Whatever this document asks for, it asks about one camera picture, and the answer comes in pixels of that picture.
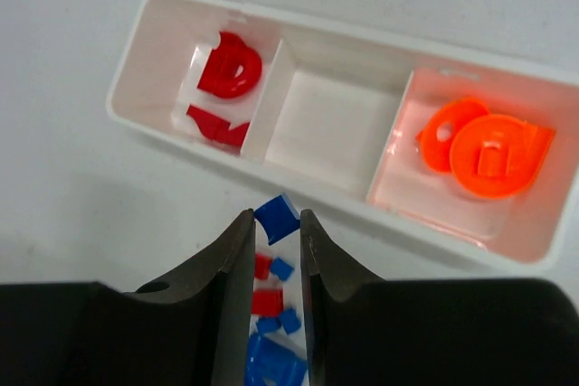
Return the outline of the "red lego brick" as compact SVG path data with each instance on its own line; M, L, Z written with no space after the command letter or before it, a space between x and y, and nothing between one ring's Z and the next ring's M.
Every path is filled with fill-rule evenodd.
M254 278L258 280L267 280L271 272L272 261L272 257L256 253L254 262Z

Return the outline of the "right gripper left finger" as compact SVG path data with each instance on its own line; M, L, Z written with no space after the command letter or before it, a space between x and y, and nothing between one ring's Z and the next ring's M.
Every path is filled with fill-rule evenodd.
M100 282L1 287L4 385L240 385L255 252L252 210L133 292Z

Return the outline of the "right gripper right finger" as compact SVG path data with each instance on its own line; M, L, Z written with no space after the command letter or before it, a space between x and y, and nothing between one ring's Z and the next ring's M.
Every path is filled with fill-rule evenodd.
M300 215L313 385L575 385L578 314L538 278L386 280Z

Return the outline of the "blue lego brick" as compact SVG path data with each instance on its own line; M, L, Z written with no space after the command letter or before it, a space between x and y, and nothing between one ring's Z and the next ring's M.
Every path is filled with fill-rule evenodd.
M295 268L284 259L276 257L272 260L270 265L270 273L280 281L288 281L294 272Z

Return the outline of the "small blue curved lego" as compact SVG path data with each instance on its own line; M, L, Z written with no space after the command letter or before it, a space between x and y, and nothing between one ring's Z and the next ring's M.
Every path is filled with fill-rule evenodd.
M300 228L299 214L287 194L282 193L254 211L271 246Z

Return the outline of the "red square lego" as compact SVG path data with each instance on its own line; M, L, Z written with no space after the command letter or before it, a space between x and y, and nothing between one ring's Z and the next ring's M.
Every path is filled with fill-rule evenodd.
M262 288L252 293L252 314L277 317L283 310L283 289Z

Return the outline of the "white three-compartment tray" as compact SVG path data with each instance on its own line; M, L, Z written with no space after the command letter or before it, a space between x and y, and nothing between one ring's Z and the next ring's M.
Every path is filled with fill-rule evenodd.
M257 86L236 99L197 88L220 32L262 59ZM526 190L481 198L424 163L416 136L464 98L555 130ZM203 137L190 105L232 127L249 122L242 146ZM366 221L411 249L430 245L494 268L552 265L578 202L576 73L268 6L144 0L107 110L158 145Z

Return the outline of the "large red round lego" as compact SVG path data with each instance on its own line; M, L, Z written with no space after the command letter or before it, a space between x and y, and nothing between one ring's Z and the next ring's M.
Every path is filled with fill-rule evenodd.
M262 59L236 33L220 32L197 83L199 90L219 99L236 99L252 91L261 79Z

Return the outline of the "large orange round lego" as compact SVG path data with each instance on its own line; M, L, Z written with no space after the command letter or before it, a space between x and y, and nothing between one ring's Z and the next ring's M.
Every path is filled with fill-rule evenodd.
M482 100L464 98L438 110L416 140L431 170L451 174L478 197L499 200L536 180L554 137L551 127L493 113Z

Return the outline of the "large blue round lego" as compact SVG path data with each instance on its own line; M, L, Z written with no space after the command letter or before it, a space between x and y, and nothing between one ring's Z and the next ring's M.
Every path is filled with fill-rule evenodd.
M289 348L265 335L254 333L248 340L245 385L300 386L307 363Z

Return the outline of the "red curved lego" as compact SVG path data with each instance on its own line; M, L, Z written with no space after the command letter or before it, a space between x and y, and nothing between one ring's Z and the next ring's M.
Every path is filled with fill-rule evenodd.
M232 127L232 124L226 119L194 105L188 107L186 115L196 123L206 139L236 148L242 146L250 126L250 123L246 122Z

